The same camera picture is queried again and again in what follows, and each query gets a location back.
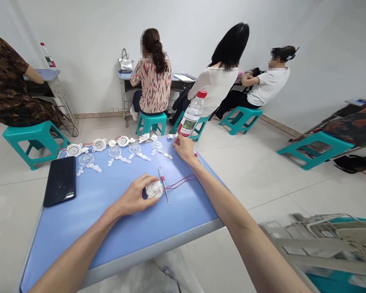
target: headphones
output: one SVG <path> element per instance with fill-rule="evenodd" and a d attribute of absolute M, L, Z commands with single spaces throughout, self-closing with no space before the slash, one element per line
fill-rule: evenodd
<path fill-rule="evenodd" d="M 279 57 L 283 61 L 289 61 L 294 59 L 294 57 L 296 56 L 295 53 L 293 55 L 288 55 L 283 48 L 273 48 L 273 50 L 271 51 L 271 54 L 274 58 Z"/>

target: red bottle cap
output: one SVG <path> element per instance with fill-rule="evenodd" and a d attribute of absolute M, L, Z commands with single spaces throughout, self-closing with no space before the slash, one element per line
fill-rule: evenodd
<path fill-rule="evenodd" d="M 207 91 L 199 91 L 199 92 L 196 94 L 196 96 L 197 96 L 198 98 L 206 98 L 206 96 L 207 96 Z"/>

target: bottle label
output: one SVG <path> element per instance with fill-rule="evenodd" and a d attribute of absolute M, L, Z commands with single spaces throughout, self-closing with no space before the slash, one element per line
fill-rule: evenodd
<path fill-rule="evenodd" d="M 56 64 L 54 63 L 54 60 L 52 57 L 45 56 L 45 59 L 48 62 L 50 67 L 56 67 Z"/>
<path fill-rule="evenodd" d="M 178 128 L 178 133 L 184 137 L 189 137 L 197 122 L 198 120 L 190 120 L 183 117 Z"/>

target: hand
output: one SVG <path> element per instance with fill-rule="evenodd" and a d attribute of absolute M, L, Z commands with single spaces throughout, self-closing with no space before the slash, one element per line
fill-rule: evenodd
<path fill-rule="evenodd" d="M 117 217 L 131 215 L 153 206 L 159 201 L 158 198 L 143 199 L 142 190 L 153 181 L 159 180 L 155 176 L 143 174 L 140 178 L 134 180 L 125 193 L 111 206 Z"/>
<path fill-rule="evenodd" d="M 194 156 L 194 144 L 191 139 L 184 136 L 177 136 L 175 137 L 173 146 L 178 155 L 186 163 L 190 164 L 196 159 Z"/>

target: chair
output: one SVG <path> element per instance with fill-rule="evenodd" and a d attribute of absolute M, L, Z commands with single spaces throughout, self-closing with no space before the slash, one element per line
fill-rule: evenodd
<path fill-rule="evenodd" d="M 307 145 L 309 145 L 313 142 L 323 142 L 323 143 L 331 146 L 331 148 L 329 150 L 327 150 L 326 152 L 320 154 L 307 147 Z M 312 134 L 311 136 L 308 136 L 307 138 L 304 138 L 303 140 L 301 140 L 299 142 L 296 142 L 289 146 L 284 147 L 283 149 L 277 151 L 277 153 L 280 155 L 289 153 L 289 154 L 303 160 L 304 162 L 306 162 L 306 164 L 304 166 L 302 166 L 302 169 L 309 170 L 337 155 L 340 155 L 341 153 L 343 153 L 353 147 L 354 147 L 353 144 L 344 142 L 342 140 L 339 140 L 337 138 L 334 138 L 334 137 L 326 134 L 323 131 L 320 131 L 315 134 Z M 302 153 L 298 152 L 297 149 L 302 149 L 305 152 L 313 155 L 315 158 L 311 159 L 311 158 L 303 155 Z"/>
<path fill-rule="evenodd" d="M 45 121 L 34 126 L 28 127 L 10 127 L 3 133 L 3 137 L 6 141 L 13 147 L 13 149 L 22 157 L 22 159 L 30 166 L 31 170 L 36 170 L 35 164 L 48 162 L 57 158 L 57 149 L 60 145 L 55 141 L 55 139 L 50 134 L 53 131 L 57 134 L 56 138 L 61 138 L 63 140 L 62 147 L 65 148 L 70 141 L 58 130 L 57 127 L 51 121 Z M 29 141 L 27 151 L 24 150 L 19 145 L 21 141 Z M 40 150 L 42 147 L 46 147 L 52 154 L 47 157 L 31 159 L 28 154 L 32 148 Z"/>
<path fill-rule="evenodd" d="M 248 109 L 241 106 L 237 106 L 225 119 L 223 119 L 218 125 L 226 124 L 231 128 L 229 132 L 230 135 L 235 135 L 238 131 L 244 131 L 244 134 L 247 134 L 248 130 L 254 125 L 254 123 L 259 119 L 260 115 L 263 114 L 263 111 L 260 109 Z M 254 119 L 249 123 L 246 122 L 251 118 Z"/>
<path fill-rule="evenodd" d="M 140 112 L 137 130 L 135 131 L 135 133 L 140 136 L 142 135 L 142 133 L 149 133 L 150 129 L 152 128 L 153 131 L 159 130 L 161 132 L 161 135 L 163 136 L 166 131 L 166 124 L 167 115 L 165 115 L 165 113 L 154 116 L 147 116 L 144 113 Z"/>
<path fill-rule="evenodd" d="M 174 126 L 172 127 L 172 129 L 170 131 L 170 134 L 178 132 L 178 127 L 180 125 L 180 122 L 182 121 L 183 116 L 184 116 L 184 112 L 182 112 L 180 114 L 178 120 L 176 120 Z M 202 131 L 205 129 L 205 126 L 206 126 L 206 123 L 208 122 L 208 120 L 209 120 L 209 116 L 199 118 L 198 122 L 196 123 L 196 125 L 195 125 L 195 127 L 192 130 L 192 133 L 190 135 L 190 138 L 192 140 L 196 140 L 197 142 L 199 141 L 199 138 L 202 134 Z"/>

